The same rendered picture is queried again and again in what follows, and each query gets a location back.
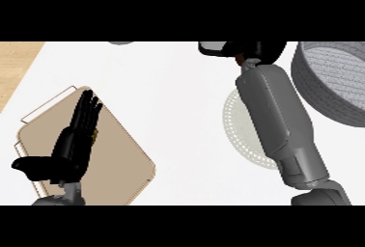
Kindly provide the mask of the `white round placemat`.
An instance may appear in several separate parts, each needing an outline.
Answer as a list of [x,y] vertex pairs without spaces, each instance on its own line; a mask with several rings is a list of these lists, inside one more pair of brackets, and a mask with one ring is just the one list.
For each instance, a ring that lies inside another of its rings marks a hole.
[[223,104],[223,131],[230,145],[245,159],[259,167],[276,170],[274,161],[264,155],[249,112],[236,90],[227,95]]

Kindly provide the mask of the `grey wicker basket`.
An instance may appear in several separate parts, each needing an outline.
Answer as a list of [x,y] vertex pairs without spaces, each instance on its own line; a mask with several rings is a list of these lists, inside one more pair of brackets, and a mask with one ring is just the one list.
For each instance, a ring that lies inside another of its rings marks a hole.
[[365,127],[365,41],[299,41],[290,76],[311,108],[332,121]]

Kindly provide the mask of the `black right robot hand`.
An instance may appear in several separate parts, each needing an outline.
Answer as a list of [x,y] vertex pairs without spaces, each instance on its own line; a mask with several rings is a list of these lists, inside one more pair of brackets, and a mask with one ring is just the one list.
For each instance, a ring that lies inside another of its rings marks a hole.
[[258,59],[259,65],[270,65],[285,49],[283,41],[200,41],[197,51],[206,56],[231,57],[243,54],[245,61]]

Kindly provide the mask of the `tan cutting board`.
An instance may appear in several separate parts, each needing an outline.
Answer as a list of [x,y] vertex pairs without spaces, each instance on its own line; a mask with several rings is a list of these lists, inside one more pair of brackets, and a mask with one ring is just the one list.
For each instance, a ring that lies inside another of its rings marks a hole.
[[[69,86],[22,119],[14,148],[19,157],[48,156],[60,131],[67,126],[81,93]],[[97,123],[81,195],[87,206],[128,205],[155,175],[155,165],[106,107]]]

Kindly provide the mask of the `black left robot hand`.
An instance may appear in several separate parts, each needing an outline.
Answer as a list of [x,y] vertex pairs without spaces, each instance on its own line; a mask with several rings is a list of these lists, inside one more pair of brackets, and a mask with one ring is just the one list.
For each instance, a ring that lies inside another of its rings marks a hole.
[[50,184],[78,182],[87,172],[101,104],[92,91],[82,92],[67,127],[61,130],[50,156],[26,156],[13,161],[11,168],[30,181]]

